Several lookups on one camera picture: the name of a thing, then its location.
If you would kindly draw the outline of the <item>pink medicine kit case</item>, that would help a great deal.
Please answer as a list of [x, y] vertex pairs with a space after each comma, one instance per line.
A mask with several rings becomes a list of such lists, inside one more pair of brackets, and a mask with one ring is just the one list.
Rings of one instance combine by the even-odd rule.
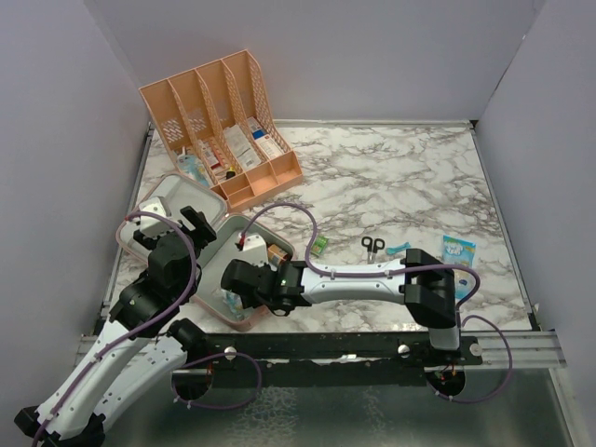
[[[221, 278], [230, 261], [239, 259], [236, 240], [241, 230], [250, 220], [248, 217], [228, 212], [224, 200], [216, 193], [178, 173], [168, 173], [156, 183], [139, 203], [150, 201], [159, 212], [167, 210], [169, 217], [182, 219], [180, 209], [191, 206], [205, 214], [206, 220], [217, 232], [217, 238], [203, 249], [198, 257], [202, 269], [202, 279], [197, 287], [196, 295], [191, 302], [200, 305], [220, 320], [223, 324], [240, 332], [247, 332], [260, 320], [269, 315], [266, 307], [244, 309], [245, 318], [237, 320], [224, 302], [224, 293], [220, 288]], [[275, 244], [291, 256], [295, 255], [293, 245], [280, 234], [260, 223], [254, 223], [248, 236], [258, 234], [266, 242], [266, 246]]]

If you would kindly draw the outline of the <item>brown medicine bottle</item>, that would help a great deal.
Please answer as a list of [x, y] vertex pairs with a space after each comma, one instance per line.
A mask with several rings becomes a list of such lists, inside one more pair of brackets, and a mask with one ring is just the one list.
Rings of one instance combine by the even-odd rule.
[[284, 251], [281, 247], [271, 244], [267, 247], [268, 261], [274, 267], [280, 267], [285, 262], [291, 259], [291, 255]]

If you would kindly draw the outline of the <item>clear bandage bag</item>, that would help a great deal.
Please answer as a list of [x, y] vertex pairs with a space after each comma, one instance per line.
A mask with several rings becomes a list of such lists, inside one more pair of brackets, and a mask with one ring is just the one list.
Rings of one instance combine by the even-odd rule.
[[237, 294], [230, 291], [223, 291], [223, 300], [237, 320], [245, 318], [243, 304]]

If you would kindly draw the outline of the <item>small green box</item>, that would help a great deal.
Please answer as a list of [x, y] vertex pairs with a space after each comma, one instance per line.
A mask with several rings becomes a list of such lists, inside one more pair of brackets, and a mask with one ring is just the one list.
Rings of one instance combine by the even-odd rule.
[[324, 253], [328, 246], [329, 240], [324, 236], [317, 236], [312, 244], [310, 253], [316, 257], [319, 257]]

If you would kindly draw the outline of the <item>black handled scissors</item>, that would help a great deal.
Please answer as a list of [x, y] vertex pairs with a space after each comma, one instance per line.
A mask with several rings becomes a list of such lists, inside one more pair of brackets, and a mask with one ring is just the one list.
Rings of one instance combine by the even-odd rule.
[[374, 264], [378, 251], [383, 251], [386, 246], [382, 238], [369, 236], [362, 237], [360, 244], [367, 251], [367, 264]]

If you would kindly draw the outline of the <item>small teal strip packet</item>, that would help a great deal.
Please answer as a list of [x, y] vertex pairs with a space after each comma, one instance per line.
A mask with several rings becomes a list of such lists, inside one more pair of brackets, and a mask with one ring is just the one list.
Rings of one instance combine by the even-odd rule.
[[404, 252], [406, 250], [408, 250], [411, 247], [411, 244], [409, 242], [406, 242], [404, 244], [398, 245], [396, 247], [387, 247], [386, 248], [386, 255], [388, 256], [394, 256], [397, 255], [401, 252]]

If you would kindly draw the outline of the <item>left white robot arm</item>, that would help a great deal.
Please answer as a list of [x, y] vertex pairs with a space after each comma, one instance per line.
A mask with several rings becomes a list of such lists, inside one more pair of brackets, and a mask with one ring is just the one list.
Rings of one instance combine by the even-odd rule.
[[127, 216], [167, 229], [157, 237], [137, 233], [150, 251], [146, 269], [120, 293], [94, 345], [64, 383], [43, 403], [16, 415], [16, 425], [33, 445], [66, 441], [100, 423], [94, 411], [101, 398], [196, 292], [202, 276], [197, 257], [216, 232], [203, 212], [186, 206], [181, 214], [180, 221], [146, 210]]

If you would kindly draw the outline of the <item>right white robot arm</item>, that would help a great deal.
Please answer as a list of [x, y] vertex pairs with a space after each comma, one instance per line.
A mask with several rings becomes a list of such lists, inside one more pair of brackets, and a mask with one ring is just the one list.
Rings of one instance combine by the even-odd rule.
[[403, 305], [427, 328], [427, 352], [448, 364], [462, 350], [458, 328], [454, 269], [419, 249], [381, 264], [323, 265], [290, 261], [278, 268], [231, 261], [221, 287], [238, 295], [245, 308], [266, 306], [287, 316], [297, 307], [331, 301], [379, 301]]

